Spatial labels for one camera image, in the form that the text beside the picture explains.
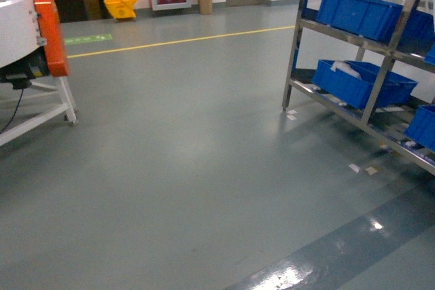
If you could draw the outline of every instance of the green floor sign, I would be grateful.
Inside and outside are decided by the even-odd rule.
[[[86,37],[68,37],[65,45],[112,40],[111,34],[88,35]]]

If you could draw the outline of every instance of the wall baseboard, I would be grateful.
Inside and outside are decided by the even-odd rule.
[[[226,3],[213,3],[213,8],[225,8]],[[167,15],[183,15],[183,14],[196,14],[198,13],[198,5],[194,4],[191,8],[181,8],[178,10],[158,10],[153,12],[151,8],[139,8],[135,10],[136,15],[140,17],[159,17]]]
[[[264,4],[269,7],[283,6],[283,5],[297,5],[299,0],[264,0]]]

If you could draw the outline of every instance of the black cable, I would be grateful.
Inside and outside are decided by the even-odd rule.
[[[21,90],[20,99],[18,100],[18,103],[16,104],[16,108],[15,108],[15,111],[14,111],[14,114],[13,114],[12,118],[9,120],[9,122],[6,124],[6,126],[3,127],[3,129],[0,131],[0,134],[2,132],[4,132],[6,130],[6,128],[9,127],[9,125],[12,123],[12,120],[14,120],[16,112],[18,111],[18,107],[20,106],[20,102],[21,102],[22,94],[23,93],[24,93],[24,89]]]

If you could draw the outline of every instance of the dark gray floor stripe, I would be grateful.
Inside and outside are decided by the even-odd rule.
[[[333,290],[435,225],[430,185],[416,187],[226,290]]]

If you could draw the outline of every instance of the white metal stand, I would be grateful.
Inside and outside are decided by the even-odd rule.
[[[7,142],[21,136],[22,134],[38,127],[44,122],[47,122],[48,120],[62,113],[65,113],[68,122],[72,126],[78,123],[77,117],[75,116],[77,107],[75,106],[75,101],[69,88],[68,79],[66,77],[55,77],[54,81],[56,86],[32,83],[32,89],[41,91],[43,93],[23,97],[22,101],[34,101],[44,96],[52,96],[58,94],[60,96],[60,103],[58,103],[55,107],[52,107],[51,109],[40,113],[36,117],[28,119],[25,122],[10,128],[3,134],[0,134],[0,146],[5,145]],[[16,100],[5,100],[1,101],[0,105],[10,105],[11,103],[15,102]]]

